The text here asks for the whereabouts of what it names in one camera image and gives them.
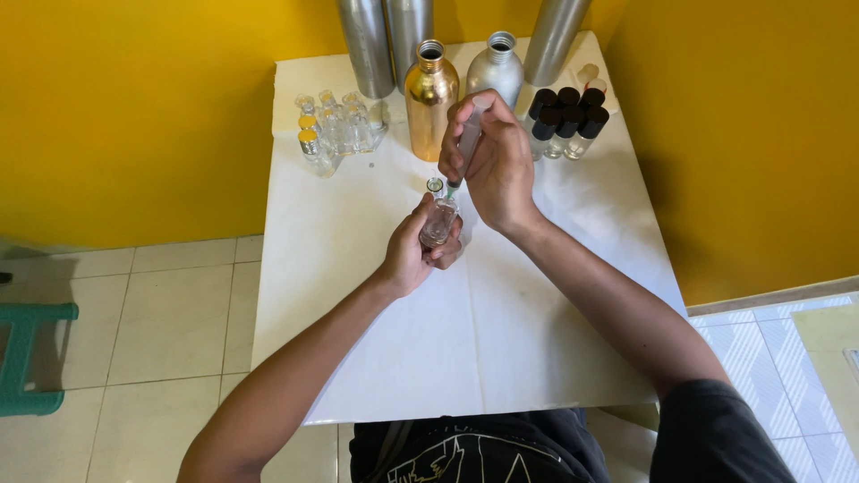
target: tile floor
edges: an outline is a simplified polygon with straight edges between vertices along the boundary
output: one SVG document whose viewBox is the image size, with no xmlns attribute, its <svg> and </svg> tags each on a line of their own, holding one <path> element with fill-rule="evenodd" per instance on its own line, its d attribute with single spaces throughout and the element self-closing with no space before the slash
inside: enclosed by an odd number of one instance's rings
<svg viewBox="0 0 859 483">
<path fill-rule="evenodd" d="M 15 274 L 0 286 L 0 302 L 81 308 L 77 321 L 46 325 L 34 354 L 35 387 L 66 390 L 59 411 L 0 419 L 3 480 L 174 481 L 187 445 L 250 370 L 262 241 L 0 260 L 0 272 Z M 690 320 L 800 482 L 857 482 L 859 467 L 790 313 L 852 302 L 831 297 Z M 301 428 L 263 481 L 349 481 L 351 432 Z"/>
<path fill-rule="evenodd" d="M 856 295 L 693 317 L 731 382 L 800 483 L 859 483 L 829 398 L 791 313 L 859 303 Z"/>
</svg>

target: person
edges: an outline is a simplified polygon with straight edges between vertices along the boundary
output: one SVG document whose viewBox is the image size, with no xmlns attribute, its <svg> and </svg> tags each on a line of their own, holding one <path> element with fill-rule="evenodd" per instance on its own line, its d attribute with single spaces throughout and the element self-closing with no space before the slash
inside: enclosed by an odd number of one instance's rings
<svg viewBox="0 0 859 483">
<path fill-rule="evenodd" d="M 462 123 L 474 95 L 491 100 L 484 135 L 465 175 L 480 218 L 521 249 L 590 324 L 653 384 L 661 420 L 652 481 L 794 481 L 716 355 L 659 297 L 546 219 L 531 191 L 528 137 L 494 90 L 466 96 L 448 113 L 439 169 L 458 179 Z M 424 194 L 391 235 L 379 268 L 342 302 L 251 372 L 194 439 L 180 483 L 256 482 L 289 441 L 328 378 L 379 313 L 407 297 L 461 249 L 458 219 L 428 251 L 417 239 Z M 609 481 L 583 410 L 444 417 L 355 425 L 355 482 Z"/>
</svg>

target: gold metal bottle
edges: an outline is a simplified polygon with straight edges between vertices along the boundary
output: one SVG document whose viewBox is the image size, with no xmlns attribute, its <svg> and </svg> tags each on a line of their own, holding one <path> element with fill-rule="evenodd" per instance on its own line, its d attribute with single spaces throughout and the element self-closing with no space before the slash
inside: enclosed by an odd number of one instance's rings
<svg viewBox="0 0 859 483">
<path fill-rule="evenodd" d="M 459 98 L 460 76 L 444 58 L 444 45 L 438 40 L 418 44 L 417 63 L 405 74 L 405 110 L 415 156 L 438 161 L 448 128 L 448 109 Z"/>
</svg>

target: green plastic stool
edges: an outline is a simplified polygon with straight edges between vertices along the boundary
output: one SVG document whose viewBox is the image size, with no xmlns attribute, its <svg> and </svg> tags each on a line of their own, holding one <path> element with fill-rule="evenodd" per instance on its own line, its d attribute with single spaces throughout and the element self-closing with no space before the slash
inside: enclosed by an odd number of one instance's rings
<svg viewBox="0 0 859 483">
<path fill-rule="evenodd" d="M 12 325 L 3 367 L 0 368 L 0 417 L 44 416 L 57 411 L 63 404 L 65 391 L 25 391 L 24 384 L 30 372 L 30 356 L 39 324 L 76 320 L 77 311 L 76 303 L 0 303 L 0 324 Z"/>
</svg>

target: black bottle cap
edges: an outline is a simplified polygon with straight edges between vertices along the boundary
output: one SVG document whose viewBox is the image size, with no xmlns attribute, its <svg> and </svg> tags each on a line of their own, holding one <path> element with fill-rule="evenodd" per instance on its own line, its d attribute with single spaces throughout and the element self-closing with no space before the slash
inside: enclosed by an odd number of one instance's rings
<svg viewBox="0 0 859 483">
<path fill-rule="evenodd" d="M 543 107 L 534 121 L 531 134 L 540 141 L 548 141 L 555 135 L 557 125 L 561 124 L 561 111 L 554 107 Z"/>
<path fill-rule="evenodd" d="M 585 113 L 578 106 L 565 107 L 561 111 L 561 124 L 557 127 L 558 136 L 564 139 L 572 138 L 584 120 Z"/>
<path fill-rule="evenodd" d="M 531 108 L 528 109 L 528 115 L 531 119 L 536 120 L 539 116 L 539 111 L 543 107 L 554 106 L 557 102 L 557 94 L 551 89 L 540 89 L 534 95 L 534 100 L 531 102 Z"/>
<path fill-rule="evenodd" d="M 582 99 L 579 101 L 579 107 L 585 113 L 588 113 L 588 109 L 594 106 L 602 106 L 602 103 L 606 101 L 606 95 L 602 93 L 599 89 L 590 88 L 585 90 L 585 93 L 582 94 Z"/>
<path fill-rule="evenodd" d="M 571 87 L 561 88 L 557 92 L 557 108 L 563 109 L 567 106 L 575 106 L 579 103 L 579 99 L 581 99 L 579 91 Z"/>
<path fill-rule="evenodd" d="M 596 135 L 600 134 L 602 126 L 606 125 L 606 122 L 608 122 L 608 111 L 600 106 L 591 107 L 585 113 L 585 122 L 579 125 L 579 136 L 585 139 L 596 138 Z"/>
</svg>

